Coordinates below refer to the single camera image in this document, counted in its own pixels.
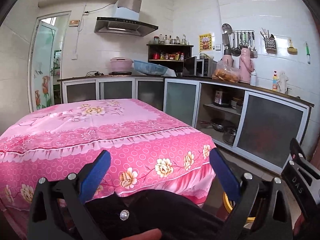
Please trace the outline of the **person's left hand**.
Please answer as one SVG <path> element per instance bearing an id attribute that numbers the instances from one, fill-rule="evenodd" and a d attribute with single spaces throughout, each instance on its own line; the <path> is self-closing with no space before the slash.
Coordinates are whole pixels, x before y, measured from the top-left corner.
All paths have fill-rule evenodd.
<path id="1" fill-rule="evenodd" d="M 121 240 L 160 240 L 162 232 L 159 229 L 152 229 L 137 235 L 122 238 Z"/>

